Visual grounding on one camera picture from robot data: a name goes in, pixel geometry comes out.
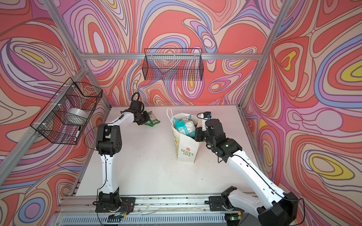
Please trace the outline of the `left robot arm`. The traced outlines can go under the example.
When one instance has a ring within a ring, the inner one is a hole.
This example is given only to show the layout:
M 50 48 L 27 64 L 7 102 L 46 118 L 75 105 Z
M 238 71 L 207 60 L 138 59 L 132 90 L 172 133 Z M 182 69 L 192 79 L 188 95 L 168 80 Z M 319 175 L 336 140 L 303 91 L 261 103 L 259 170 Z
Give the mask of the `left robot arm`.
M 97 213 L 116 212 L 122 205 L 116 177 L 117 154 L 123 146 L 121 129 L 131 123 L 144 125 L 149 119 L 144 103 L 140 101 L 140 93 L 135 92 L 126 110 L 121 111 L 113 121 L 98 126 L 96 151 L 102 162 L 102 186 L 97 190 L 97 199 L 93 203 Z

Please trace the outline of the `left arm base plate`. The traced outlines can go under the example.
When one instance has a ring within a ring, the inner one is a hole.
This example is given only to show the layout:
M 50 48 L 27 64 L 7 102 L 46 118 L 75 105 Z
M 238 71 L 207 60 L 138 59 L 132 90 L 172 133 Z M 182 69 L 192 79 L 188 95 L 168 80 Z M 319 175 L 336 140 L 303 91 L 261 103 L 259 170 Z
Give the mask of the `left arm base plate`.
M 103 201 L 94 202 L 96 213 L 131 213 L 135 207 L 135 197 L 121 197 L 120 201 L 107 203 Z

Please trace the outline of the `white paper bag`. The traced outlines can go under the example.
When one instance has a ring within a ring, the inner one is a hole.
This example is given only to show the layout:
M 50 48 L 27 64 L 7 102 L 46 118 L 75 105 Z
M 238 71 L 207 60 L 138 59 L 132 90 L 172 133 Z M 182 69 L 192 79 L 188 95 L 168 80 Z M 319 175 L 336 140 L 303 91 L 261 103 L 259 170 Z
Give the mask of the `white paper bag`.
M 170 108 L 167 109 L 166 113 L 171 122 L 171 128 L 172 128 L 173 137 L 174 137 L 174 141 L 175 141 L 175 147 L 176 147 L 178 161 L 194 163 L 196 156 L 197 156 L 198 149 L 200 147 L 200 142 L 195 141 L 194 137 L 188 137 L 184 134 L 179 133 L 175 129 L 174 123 L 173 123 L 174 117 L 181 120 L 182 117 L 185 117 L 186 115 L 190 115 L 190 114 L 180 113 L 180 114 L 173 115 L 172 109 L 170 109 Z M 195 115 L 191 115 L 191 119 L 194 122 L 195 126 L 197 127 L 200 120 Z

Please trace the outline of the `green snack bag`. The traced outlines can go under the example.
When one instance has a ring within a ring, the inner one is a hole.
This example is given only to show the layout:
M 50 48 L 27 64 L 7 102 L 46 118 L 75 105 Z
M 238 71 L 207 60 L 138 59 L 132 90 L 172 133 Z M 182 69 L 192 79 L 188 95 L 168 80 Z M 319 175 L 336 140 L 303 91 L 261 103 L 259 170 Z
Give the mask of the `green snack bag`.
M 152 111 L 148 112 L 148 115 L 149 115 L 149 120 L 145 123 L 145 125 L 149 127 L 154 127 L 155 125 L 160 123 L 160 120 L 156 118 L 156 116 Z

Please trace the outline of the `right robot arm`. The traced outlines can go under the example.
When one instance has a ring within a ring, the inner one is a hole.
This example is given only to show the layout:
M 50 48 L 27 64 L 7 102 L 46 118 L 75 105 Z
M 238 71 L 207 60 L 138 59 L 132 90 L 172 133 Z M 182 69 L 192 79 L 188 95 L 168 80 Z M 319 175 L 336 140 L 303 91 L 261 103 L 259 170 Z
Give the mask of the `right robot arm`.
M 230 186 L 218 201 L 209 201 L 210 207 L 220 206 L 226 211 L 240 209 L 258 218 L 262 226 L 290 226 L 297 218 L 297 196 L 285 193 L 263 174 L 241 145 L 226 136 L 218 119 L 203 119 L 202 126 L 196 128 L 195 140 L 205 142 L 207 149 L 239 173 L 256 194 L 253 197 Z

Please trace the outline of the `teal snack bag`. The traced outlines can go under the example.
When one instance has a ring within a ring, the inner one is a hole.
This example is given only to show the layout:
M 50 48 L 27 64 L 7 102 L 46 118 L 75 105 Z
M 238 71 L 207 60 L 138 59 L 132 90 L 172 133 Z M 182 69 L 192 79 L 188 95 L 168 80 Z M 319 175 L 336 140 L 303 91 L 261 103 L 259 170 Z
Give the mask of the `teal snack bag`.
M 181 120 L 177 119 L 176 117 L 173 118 L 173 123 L 175 129 L 188 137 L 195 137 L 196 134 L 196 126 L 191 119 L 191 115 L 186 115 L 182 117 Z

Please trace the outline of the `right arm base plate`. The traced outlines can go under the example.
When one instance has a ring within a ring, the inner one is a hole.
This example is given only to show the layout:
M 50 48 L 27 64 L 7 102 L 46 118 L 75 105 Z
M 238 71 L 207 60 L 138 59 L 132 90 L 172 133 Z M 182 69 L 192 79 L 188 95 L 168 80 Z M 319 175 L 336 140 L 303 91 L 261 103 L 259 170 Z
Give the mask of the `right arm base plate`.
M 234 207 L 223 196 L 209 196 L 205 204 L 209 206 L 210 211 L 237 211 L 243 213 L 244 210 Z

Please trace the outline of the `silver tape roll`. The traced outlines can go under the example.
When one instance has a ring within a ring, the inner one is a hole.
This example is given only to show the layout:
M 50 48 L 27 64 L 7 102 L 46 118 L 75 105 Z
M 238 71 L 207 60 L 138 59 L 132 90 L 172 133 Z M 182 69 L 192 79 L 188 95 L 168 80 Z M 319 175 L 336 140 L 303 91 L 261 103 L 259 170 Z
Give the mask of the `silver tape roll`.
M 87 119 L 89 117 L 88 113 L 86 113 L 84 110 L 79 109 L 79 108 L 70 108 L 67 111 L 67 113 L 71 114 L 71 115 L 74 115 L 74 116 L 77 116 L 77 117 L 85 118 L 85 119 Z

